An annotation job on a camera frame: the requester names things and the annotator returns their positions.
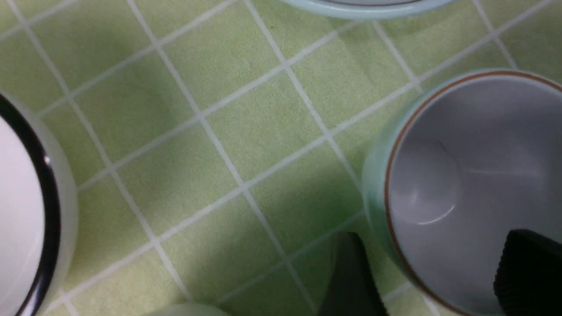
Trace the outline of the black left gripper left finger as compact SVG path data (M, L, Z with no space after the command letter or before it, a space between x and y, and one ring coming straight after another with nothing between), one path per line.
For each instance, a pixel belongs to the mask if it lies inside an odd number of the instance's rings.
M317 315L387 316L360 236L354 232L337 233L332 258L331 277Z

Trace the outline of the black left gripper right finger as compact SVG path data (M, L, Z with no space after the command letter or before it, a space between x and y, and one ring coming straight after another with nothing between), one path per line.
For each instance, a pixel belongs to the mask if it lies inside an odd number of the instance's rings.
M562 245L531 230L511 230L494 278L506 316L562 314Z

